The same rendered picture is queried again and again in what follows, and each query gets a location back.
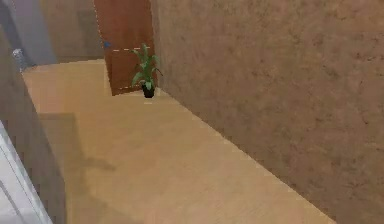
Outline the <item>brown wooden room door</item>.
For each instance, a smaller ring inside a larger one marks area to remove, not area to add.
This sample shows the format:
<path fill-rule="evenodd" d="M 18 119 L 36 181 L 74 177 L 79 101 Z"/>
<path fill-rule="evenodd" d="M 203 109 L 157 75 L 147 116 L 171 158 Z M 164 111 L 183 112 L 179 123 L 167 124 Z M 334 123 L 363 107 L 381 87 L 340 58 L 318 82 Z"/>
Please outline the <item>brown wooden room door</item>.
<path fill-rule="evenodd" d="M 93 0 L 104 59 L 113 96 L 134 92 L 141 87 L 131 86 L 139 70 L 138 57 L 131 52 L 145 43 L 153 52 L 153 26 L 150 0 Z"/>

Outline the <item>green house plant black pot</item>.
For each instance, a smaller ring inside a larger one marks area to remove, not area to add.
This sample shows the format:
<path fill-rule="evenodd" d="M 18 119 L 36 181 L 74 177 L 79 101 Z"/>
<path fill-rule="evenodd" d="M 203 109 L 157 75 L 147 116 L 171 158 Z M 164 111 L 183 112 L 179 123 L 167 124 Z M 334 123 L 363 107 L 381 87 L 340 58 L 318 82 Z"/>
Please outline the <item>green house plant black pot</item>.
<path fill-rule="evenodd" d="M 139 70 L 133 76 L 131 86 L 139 85 L 145 98 L 153 98 L 156 90 L 154 74 L 159 72 L 162 75 L 161 70 L 157 67 L 159 58 L 155 54 L 149 53 L 149 47 L 145 43 L 142 43 L 140 48 L 132 49 L 131 52 L 139 59 L 137 64 Z"/>

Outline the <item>grey room door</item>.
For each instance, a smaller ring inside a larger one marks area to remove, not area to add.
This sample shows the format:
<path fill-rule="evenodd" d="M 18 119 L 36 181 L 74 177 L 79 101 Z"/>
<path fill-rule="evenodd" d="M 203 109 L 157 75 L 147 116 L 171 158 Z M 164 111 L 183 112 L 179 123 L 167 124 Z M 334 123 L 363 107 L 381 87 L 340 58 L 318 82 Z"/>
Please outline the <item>grey room door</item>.
<path fill-rule="evenodd" d="M 0 26 L 27 66 L 57 62 L 39 0 L 0 0 Z"/>

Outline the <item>white room door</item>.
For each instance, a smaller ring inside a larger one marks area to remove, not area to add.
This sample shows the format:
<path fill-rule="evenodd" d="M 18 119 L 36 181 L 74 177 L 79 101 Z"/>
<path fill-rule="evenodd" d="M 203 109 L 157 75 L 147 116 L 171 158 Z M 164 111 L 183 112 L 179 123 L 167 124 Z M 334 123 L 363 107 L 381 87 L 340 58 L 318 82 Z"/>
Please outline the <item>white room door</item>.
<path fill-rule="evenodd" d="M 1 121 L 0 224 L 53 224 Z"/>

